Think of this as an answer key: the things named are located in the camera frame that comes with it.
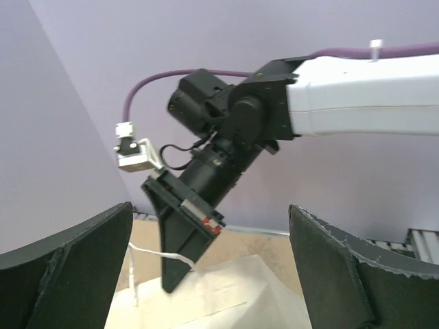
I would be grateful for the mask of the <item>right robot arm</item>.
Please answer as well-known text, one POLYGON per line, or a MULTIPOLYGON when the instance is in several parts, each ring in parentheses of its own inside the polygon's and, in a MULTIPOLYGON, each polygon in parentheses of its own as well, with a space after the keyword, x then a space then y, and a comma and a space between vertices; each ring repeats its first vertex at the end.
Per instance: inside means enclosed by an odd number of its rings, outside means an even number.
POLYGON ((185 74, 168 112, 195 134, 191 160, 143 183, 158 217, 163 289, 171 293, 224 227, 217 206, 262 151, 327 134, 438 134, 438 56, 267 63, 238 85, 198 69, 185 74))

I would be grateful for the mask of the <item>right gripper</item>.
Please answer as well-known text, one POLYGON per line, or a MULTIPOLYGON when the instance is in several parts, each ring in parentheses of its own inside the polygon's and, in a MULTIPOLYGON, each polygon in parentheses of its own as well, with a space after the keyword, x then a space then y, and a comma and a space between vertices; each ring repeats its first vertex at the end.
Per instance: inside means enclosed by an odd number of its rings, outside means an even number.
MULTIPOLYGON (((180 176, 155 169, 142 189, 158 217, 161 251, 196 263, 225 226, 216 207, 256 160, 261 146, 209 143, 191 153, 193 158, 180 176)), ((180 260, 163 258, 163 290, 172 293, 190 269, 180 260)))

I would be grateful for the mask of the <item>brown paper bag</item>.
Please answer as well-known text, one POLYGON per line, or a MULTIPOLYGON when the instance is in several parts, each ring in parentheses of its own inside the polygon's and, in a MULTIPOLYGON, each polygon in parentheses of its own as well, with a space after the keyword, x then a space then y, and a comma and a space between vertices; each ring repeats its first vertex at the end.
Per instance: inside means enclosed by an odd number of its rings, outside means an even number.
POLYGON ((310 328, 285 239, 256 238, 237 254, 207 257, 172 293, 159 278, 112 300, 106 328, 310 328))

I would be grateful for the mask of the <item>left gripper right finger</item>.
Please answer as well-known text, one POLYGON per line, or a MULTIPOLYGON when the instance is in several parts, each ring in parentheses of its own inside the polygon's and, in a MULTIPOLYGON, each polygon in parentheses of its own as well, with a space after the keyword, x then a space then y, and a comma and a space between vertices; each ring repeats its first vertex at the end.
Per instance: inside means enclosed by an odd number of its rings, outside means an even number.
POLYGON ((437 328, 438 266, 289 207, 289 240, 312 328, 437 328))

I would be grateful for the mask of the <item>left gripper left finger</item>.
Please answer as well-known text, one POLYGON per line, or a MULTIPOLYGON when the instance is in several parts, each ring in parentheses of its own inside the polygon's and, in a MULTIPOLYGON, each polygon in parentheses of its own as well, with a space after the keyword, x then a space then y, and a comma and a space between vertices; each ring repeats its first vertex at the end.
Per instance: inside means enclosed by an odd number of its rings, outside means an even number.
POLYGON ((132 204, 1 255, 2 328, 104 328, 132 231, 132 204))

